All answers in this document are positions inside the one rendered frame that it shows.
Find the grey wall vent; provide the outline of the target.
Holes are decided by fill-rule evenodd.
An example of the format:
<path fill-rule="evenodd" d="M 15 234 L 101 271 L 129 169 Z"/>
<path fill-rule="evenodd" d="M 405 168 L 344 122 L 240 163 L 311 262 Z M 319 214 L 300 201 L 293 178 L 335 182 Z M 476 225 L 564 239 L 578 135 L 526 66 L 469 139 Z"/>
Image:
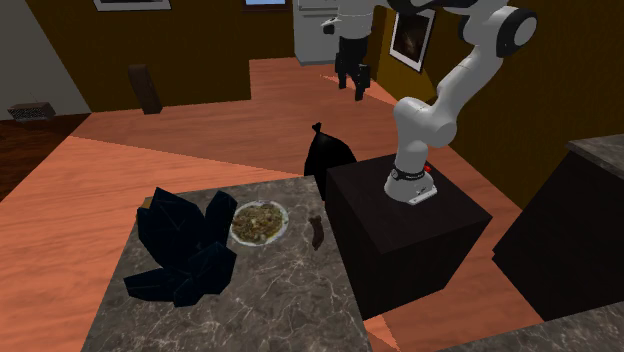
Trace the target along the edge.
<path fill-rule="evenodd" d="M 15 121 L 47 121 L 54 118 L 55 110 L 49 102 L 16 104 L 7 109 Z"/>

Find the window with blue sky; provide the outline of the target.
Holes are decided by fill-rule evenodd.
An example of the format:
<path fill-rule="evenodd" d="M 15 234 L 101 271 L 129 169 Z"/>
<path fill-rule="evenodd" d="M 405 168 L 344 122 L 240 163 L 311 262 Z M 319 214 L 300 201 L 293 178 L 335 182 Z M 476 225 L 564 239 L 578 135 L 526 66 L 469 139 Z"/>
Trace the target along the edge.
<path fill-rule="evenodd" d="M 241 0 L 244 12 L 288 11 L 292 0 Z"/>

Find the grey refrigerator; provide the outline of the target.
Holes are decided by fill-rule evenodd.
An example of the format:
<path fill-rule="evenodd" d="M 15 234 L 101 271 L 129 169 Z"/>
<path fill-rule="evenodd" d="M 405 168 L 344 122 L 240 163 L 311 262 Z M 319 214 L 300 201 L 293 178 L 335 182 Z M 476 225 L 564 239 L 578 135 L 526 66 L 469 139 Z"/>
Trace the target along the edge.
<path fill-rule="evenodd" d="M 338 37 L 324 34 L 321 24 L 337 16 L 337 0 L 292 0 L 294 52 L 302 66 L 335 61 Z"/>

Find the white plate with food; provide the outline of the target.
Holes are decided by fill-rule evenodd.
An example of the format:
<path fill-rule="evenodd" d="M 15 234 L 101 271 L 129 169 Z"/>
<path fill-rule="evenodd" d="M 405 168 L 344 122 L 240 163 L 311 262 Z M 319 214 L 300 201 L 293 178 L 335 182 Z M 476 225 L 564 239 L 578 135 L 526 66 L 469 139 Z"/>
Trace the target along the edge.
<path fill-rule="evenodd" d="M 276 241 L 286 232 L 288 224 L 288 212 L 281 204 L 257 200 L 235 211 L 229 233 L 241 245 L 258 247 Z"/>

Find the black robot stand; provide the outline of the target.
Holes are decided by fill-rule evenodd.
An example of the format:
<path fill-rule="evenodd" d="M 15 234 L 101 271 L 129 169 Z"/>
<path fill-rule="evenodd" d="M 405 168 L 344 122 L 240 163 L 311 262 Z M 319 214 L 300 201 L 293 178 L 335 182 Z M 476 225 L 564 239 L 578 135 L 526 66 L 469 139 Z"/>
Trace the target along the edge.
<path fill-rule="evenodd" d="M 393 156 L 330 168 L 325 208 L 363 319 L 443 289 L 491 215 L 437 168 L 417 204 L 384 191 Z"/>

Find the dark cabinet with stone top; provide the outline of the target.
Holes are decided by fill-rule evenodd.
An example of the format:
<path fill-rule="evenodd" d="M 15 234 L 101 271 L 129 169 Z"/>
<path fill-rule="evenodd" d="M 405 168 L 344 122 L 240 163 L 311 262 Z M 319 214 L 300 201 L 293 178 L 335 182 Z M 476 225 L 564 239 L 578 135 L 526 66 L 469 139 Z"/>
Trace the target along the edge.
<path fill-rule="evenodd" d="M 567 147 L 493 249 L 545 321 L 624 301 L 624 134 Z"/>

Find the black garbage bag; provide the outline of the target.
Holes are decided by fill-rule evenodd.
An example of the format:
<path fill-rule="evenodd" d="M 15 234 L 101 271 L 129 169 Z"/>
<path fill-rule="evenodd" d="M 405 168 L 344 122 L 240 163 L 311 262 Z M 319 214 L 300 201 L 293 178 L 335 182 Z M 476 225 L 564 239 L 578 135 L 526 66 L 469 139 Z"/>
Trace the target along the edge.
<path fill-rule="evenodd" d="M 321 122 L 312 126 L 315 136 L 304 164 L 304 175 L 314 176 L 321 199 L 325 200 L 327 170 L 332 167 L 355 163 L 356 157 L 346 143 L 323 133 L 321 127 Z"/>

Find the dark brown upright post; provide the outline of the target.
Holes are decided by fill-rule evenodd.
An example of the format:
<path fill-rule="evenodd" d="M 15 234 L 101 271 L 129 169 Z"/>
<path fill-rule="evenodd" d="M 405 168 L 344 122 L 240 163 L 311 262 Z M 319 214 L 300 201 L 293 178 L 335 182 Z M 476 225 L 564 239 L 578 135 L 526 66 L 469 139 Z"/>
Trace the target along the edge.
<path fill-rule="evenodd" d="M 129 65 L 128 77 L 143 113 L 145 115 L 159 114 L 162 111 L 163 106 L 156 92 L 147 65 Z"/>

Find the white framed dark wall picture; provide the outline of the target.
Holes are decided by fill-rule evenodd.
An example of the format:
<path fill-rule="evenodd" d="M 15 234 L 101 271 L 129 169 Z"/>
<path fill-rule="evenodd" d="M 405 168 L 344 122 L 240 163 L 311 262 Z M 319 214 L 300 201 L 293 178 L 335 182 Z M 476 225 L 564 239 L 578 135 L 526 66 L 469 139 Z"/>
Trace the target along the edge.
<path fill-rule="evenodd" d="M 421 73 L 436 12 L 426 9 L 415 15 L 397 13 L 389 55 Z"/>

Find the small brown lumpy object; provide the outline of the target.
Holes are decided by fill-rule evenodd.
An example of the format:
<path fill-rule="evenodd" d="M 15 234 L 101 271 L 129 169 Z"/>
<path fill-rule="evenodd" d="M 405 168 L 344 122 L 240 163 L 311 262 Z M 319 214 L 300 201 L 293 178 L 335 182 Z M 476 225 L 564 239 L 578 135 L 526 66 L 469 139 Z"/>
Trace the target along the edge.
<path fill-rule="evenodd" d="M 318 250 L 324 241 L 322 218 L 320 215 L 316 215 L 310 217 L 308 221 L 313 229 L 313 238 L 311 244 L 314 250 Z"/>

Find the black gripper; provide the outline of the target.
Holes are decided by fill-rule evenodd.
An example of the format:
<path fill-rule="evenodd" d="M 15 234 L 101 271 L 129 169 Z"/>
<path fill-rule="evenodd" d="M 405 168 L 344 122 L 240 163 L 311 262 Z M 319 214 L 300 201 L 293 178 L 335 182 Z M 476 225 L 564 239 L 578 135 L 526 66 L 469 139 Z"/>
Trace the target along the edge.
<path fill-rule="evenodd" d="M 370 87 L 370 66 L 363 63 L 368 47 L 368 37 L 348 39 L 339 37 L 338 53 L 335 57 L 335 73 L 338 77 L 338 88 L 347 86 L 348 68 L 358 67 L 355 77 L 355 100 L 363 99 L 365 90 Z"/>

